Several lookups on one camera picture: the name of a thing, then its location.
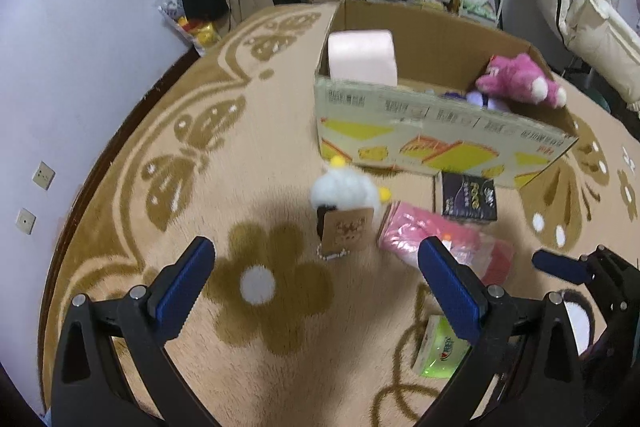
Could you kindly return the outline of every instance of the wall switch plate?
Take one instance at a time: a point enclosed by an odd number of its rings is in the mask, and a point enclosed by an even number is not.
[[[33,223],[36,222],[36,216],[31,214],[26,208],[21,208],[18,217],[15,220],[15,226],[22,230],[25,234],[31,235]]]
[[[40,165],[38,165],[38,170],[33,175],[33,182],[36,185],[39,185],[40,187],[47,190],[53,180],[53,176],[55,175],[56,173],[51,167],[49,167],[44,162],[40,162]]]

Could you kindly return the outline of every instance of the brown paper tag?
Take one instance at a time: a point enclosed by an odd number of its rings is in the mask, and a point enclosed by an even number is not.
[[[324,214],[322,255],[363,250],[372,241],[373,208],[332,210]]]

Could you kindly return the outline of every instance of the white plush toy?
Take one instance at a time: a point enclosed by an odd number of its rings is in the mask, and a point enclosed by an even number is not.
[[[311,188],[311,205],[318,214],[318,235],[322,239],[324,214],[331,210],[373,208],[373,224],[382,220],[382,203],[391,198],[388,188],[378,188],[366,174],[347,166],[344,158],[334,156],[327,172]]]

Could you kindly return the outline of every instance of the pink plush toy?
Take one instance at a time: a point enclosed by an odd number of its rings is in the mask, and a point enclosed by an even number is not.
[[[478,90],[488,96],[516,102],[541,103],[553,108],[566,105],[566,90],[549,80],[531,57],[521,53],[516,58],[494,55],[486,74],[476,80]]]

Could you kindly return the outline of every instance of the dark baseboard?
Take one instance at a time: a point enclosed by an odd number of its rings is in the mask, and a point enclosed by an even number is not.
[[[140,125],[143,118],[148,115],[149,111],[158,103],[162,96],[178,81],[178,79],[188,70],[191,65],[198,60],[199,55],[195,48],[191,48],[178,61],[167,70],[167,72],[158,80],[147,94],[140,100],[136,107],[133,108],[129,116],[116,131],[104,148],[102,154],[96,161],[94,167],[89,172],[84,185],[82,186],[76,201],[74,201],[69,217],[65,226],[60,233],[60,237],[56,243],[53,252],[53,258],[49,267],[49,274],[44,286],[44,294],[42,296],[42,305],[40,306],[40,322],[38,325],[38,380],[40,382],[40,397],[44,406],[44,387],[42,384],[42,363],[44,357],[44,333],[47,327],[47,319],[49,317],[49,308],[53,298],[53,291],[56,287],[56,280],[62,266],[62,260],[65,257],[66,249],[71,243],[71,238],[76,233],[76,228],[80,219],[84,214],[89,202],[94,197],[95,191],[100,182],[107,174],[109,166],[124,146],[129,136]]]

